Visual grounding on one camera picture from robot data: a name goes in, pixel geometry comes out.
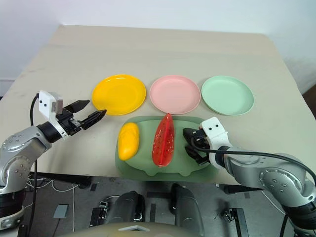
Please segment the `yellow plate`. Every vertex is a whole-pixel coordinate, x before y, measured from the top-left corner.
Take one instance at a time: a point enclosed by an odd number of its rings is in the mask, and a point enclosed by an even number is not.
[[[92,103],[108,115],[126,115],[144,102],[146,88],[141,80],[131,75],[114,75],[105,78],[92,92]]]

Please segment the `gray floor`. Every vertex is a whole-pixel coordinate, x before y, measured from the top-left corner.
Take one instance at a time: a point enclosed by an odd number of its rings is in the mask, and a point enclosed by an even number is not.
[[[75,231],[87,229],[90,223],[91,212],[99,202],[111,195],[121,195],[135,190],[146,197],[148,191],[169,192],[172,182],[139,182],[121,178],[95,177],[93,183],[97,183],[96,191],[90,189],[75,189]],[[249,195],[227,195],[214,184],[179,182],[189,188],[195,195],[205,227],[206,237],[236,237],[235,224],[225,223],[218,214],[225,205],[229,207],[241,207],[244,209],[251,237],[276,237],[279,235],[283,215],[273,207],[261,192],[250,192]],[[59,189],[68,189],[71,184],[55,182]],[[27,193],[24,205],[32,202],[32,193]],[[156,222],[174,224],[174,216],[168,210],[168,200],[163,198],[146,198],[146,221],[150,217],[150,205],[157,205]],[[69,204],[70,208],[66,219],[59,223],[56,236],[72,232],[72,205],[73,192],[59,193],[50,185],[38,190],[36,214],[31,236],[51,237],[57,224],[53,218],[58,204]],[[24,223],[30,217],[31,208],[26,209]],[[293,229],[288,223],[285,237],[293,236]]]

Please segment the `beige tabletop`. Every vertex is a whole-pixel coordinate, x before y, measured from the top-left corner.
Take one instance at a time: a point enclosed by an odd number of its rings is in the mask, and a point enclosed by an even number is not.
[[[142,80],[147,93],[164,75],[183,75],[199,87],[209,77],[233,76],[254,93],[253,109],[242,116],[223,116],[201,100],[185,114],[216,116],[235,146],[288,153],[316,171],[316,122],[273,43],[260,34],[197,32],[91,26],[61,26],[0,101],[0,140],[29,126],[29,107],[39,90],[54,91],[64,106],[90,99],[94,86],[115,74]],[[75,115],[95,111],[90,103]],[[106,116],[87,131],[58,141],[39,158],[39,171],[61,174],[119,176],[115,166],[117,135],[129,118],[164,115],[147,98],[136,111]],[[35,124],[45,120],[35,110]],[[221,170],[210,182],[235,184]]]

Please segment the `toy watermelon slice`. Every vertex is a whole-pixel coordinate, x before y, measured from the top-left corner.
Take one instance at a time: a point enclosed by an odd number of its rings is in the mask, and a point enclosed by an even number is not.
[[[161,120],[155,134],[153,145],[153,161],[162,167],[171,162],[174,148],[174,127],[171,114]]]

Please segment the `pink plate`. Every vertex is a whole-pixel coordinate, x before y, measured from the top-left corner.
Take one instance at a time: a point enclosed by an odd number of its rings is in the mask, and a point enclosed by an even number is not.
[[[183,76],[164,76],[150,88],[150,99],[161,111],[181,115],[194,110],[201,99],[199,87]]]

